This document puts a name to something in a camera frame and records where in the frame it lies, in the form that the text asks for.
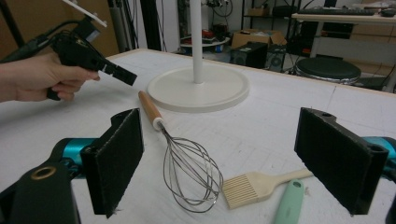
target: black stool seat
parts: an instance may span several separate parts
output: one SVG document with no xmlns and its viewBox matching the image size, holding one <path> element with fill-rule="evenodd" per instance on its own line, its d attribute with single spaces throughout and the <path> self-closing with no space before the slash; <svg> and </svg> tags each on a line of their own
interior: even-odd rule
<svg viewBox="0 0 396 224">
<path fill-rule="evenodd" d="M 349 85 L 361 76 L 361 70 L 357 66 L 338 59 L 307 58 L 296 65 L 299 75 L 335 83 Z"/>
</svg>

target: finger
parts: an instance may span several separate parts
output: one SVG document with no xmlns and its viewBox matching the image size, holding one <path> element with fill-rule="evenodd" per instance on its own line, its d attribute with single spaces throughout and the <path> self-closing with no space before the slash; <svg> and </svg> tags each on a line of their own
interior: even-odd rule
<svg viewBox="0 0 396 224">
<path fill-rule="evenodd" d="M 59 83 L 55 86 L 53 86 L 51 88 L 53 91 L 63 91 L 63 92 L 69 92 L 69 93 L 73 93 L 73 92 L 77 92 L 81 89 L 80 86 L 70 86 L 70 85 L 64 85 L 63 83 Z"/>
<path fill-rule="evenodd" d="M 84 80 L 65 80 L 65 81 L 59 82 L 57 85 L 82 87 L 84 82 L 85 82 Z"/>
<path fill-rule="evenodd" d="M 90 80 L 97 79 L 99 75 L 95 71 L 87 70 L 78 66 L 57 66 L 54 74 L 60 81 L 64 80 Z"/>
<path fill-rule="evenodd" d="M 64 101 L 73 101 L 75 95 L 74 95 L 74 93 L 60 91 L 60 92 L 58 92 L 58 97 Z"/>
</svg>

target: white pole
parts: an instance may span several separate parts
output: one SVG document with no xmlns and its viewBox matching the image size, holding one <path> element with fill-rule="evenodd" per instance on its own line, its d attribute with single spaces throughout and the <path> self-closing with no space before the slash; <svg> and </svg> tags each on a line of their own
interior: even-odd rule
<svg viewBox="0 0 396 224">
<path fill-rule="evenodd" d="M 192 61 L 194 83 L 203 83 L 202 78 L 202 24 L 201 24 L 201 1 L 190 0 L 191 14 L 191 38 L 192 38 Z"/>
</svg>

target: human hand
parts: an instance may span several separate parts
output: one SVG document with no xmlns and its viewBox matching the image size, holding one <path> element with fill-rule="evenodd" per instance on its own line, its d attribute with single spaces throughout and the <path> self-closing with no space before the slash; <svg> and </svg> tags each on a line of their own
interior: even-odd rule
<svg viewBox="0 0 396 224">
<path fill-rule="evenodd" d="M 3 101 L 43 101 L 51 88 L 58 97 L 72 101 L 86 80 L 99 80 L 97 72 L 78 66 L 62 65 L 55 53 L 12 63 L 0 64 L 0 87 Z"/>
</svg>

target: wire whisk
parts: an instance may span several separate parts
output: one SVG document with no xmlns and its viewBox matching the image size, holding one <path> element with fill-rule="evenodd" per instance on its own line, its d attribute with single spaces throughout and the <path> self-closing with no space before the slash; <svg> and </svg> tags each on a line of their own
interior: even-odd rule
<svg viewBox="0 0 396 224">
<path fill-rule="evenodd" d="M 163 180 L 176 202 L 193 213 L 209 211 L 215 205 L 223 184 L 219 167 L 200 144 L 172 137 L 165 129 L 157 107 L 143 91 L 139 92 L 139 99 L 153 127 L 166 138 Z"/>
</svg>

